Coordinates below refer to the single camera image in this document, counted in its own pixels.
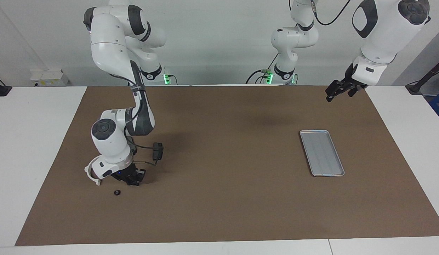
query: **white table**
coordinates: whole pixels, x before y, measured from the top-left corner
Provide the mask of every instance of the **white table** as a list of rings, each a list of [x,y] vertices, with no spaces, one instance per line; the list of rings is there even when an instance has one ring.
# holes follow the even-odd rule
[[[13,247],[85,89],[16,87],[0,97],[0,254],[439,255],[439,237]],[[439,117],[405,87],[367,92],[439,215]]]

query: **white wall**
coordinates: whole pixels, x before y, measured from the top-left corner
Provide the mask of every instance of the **white wall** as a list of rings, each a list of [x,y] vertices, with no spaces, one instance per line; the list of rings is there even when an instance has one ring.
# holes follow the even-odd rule
[[[407,67],[394,84],[405,85],[420,80],[439,62],[439,33],[427,47]],[[423,94],[439,94],[439,74],[432,77],[424,86]]]
[[[271,33],[293,26],[286,0],[134,0],[154,26],[162,27],[167,44],[156,49],[161,62],[181,84],[244,83],[252,71],[266,68],[276,50]],[[318,26],[320,40],[299,49],[299,84],[325,84],[342,79],[362,42],[351,26],[361,0],[352,0],[331,26]],[[387,68],[381,84],[390,85],[439,31],[439,0],[431,0],[433,20]],[[117,85],[95,67],[89,34],[82,18],[92,6],[108,0],[0,0],[0,7],[48,68],[62,68],[74,85]],[[344,3],[323,0],[319,18],[336,16]],[[0,76],[11,85],[28,85],[28,67],[35,65],[0,24]]]

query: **metal tray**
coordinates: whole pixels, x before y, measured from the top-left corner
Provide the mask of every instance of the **metal tray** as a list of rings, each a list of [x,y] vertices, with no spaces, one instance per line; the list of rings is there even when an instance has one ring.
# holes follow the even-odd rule
[[[310,171],[314,176],[343,176],[341,160],[326,130],[300,131]]]

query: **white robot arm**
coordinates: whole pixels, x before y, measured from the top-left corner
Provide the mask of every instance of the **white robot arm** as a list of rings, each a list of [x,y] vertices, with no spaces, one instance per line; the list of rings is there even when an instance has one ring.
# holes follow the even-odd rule
[[[127,136],[145,136],[155,127],[142,76],[151,81],[161,73],[156,54],[146,47],[161,47],[166,37],[159,29],[151,31],[142,9],[130,4],[89,8],[84,23],[90,32],[94,63],[111,76],[127,80],[136,102],[132,108],[104,111],[92,126],[92,139],[101,155],[85,171],[97,185],[112,175],[138,186],[145,172],[133,163],[136,149],[132,151]],[[162,155],[163,148],[157,150]]]
[[[349,91],[350,97],[374,86],[383,71],[430,20],[428,0],[364,0],[353,15],[353,27],[364,39],[343,80],[326,89],[326,100]]]
[[[273,82],[285,85],[292,82],[297,65],[298,55],[294,49],[311,47],[319,38],[319,32],[314,26],[314,13],[310,0],[295,0],[291,16],[296,25],[275,30],[271,38],[273,47],[279,53],[275,64],[271,67],[274,74]]]

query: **robot end effector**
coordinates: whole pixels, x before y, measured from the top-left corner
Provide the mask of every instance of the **robot end effector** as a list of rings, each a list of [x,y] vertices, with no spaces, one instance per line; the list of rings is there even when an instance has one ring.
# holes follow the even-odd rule
[[[399,51],[430,21],[428,0],[364,0],[353,15],[353,27],[365,40],[344,79],[325,90],[326,100],[348,91],[353,97],[374,86]]]

